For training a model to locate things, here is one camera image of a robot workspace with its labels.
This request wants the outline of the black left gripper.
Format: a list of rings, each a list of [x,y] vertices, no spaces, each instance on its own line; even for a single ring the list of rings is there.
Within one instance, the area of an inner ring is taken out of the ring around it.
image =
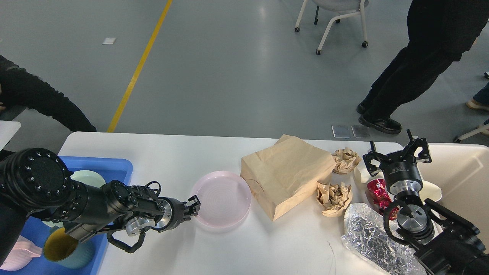
[[[152,229],[159,233],[175,229],[180,223],[190,221],[191,217],[197,216],[201,207],[197,195],[190,197],[188,202],[180,202],[177,199],[166,197],[159,197],[158,199],[164,207],[164,214]]]

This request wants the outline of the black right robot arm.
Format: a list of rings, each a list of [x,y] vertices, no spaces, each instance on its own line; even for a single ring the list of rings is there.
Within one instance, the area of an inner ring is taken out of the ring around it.
[[[432,158],[425,138],[407,130],[409,143],[387,155],[377,152],[374,141],[363,156],[371,176],[382,172],[387,192],[393,195],[384,211],[384,230],[400,245],[414,249],[414,257],[430,275],[487,275],[489,258],[470,221],[431,200],[421,200],[422,177],[417,167]]]

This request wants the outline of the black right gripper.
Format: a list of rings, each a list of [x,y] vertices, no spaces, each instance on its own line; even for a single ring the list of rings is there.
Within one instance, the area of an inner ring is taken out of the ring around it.
[[[420,192],[423,183],[417,163],[431,163],[432,158],[426,138],[413,136],[407,129],[409,143],[399,152],[384,155],[377,152],[374,141],[370,141],[370,150],[363,155],[365,167],[370,176],[383,172],[387,190],[392,195],[402,191]]]

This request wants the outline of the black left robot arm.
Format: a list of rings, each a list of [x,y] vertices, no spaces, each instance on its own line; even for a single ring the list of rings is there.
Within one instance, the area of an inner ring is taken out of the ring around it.
[[[56,153],[30,148],[1,161],[1,261],[5,261],[29,217],[62,222],[65,233],[80,243],[99,234],[132,254],[148,230],[162,233],[196,216],[196,195],[187,202],[166,198],[160,189],[126,186],[112,180],[102,187],[71,178]]]

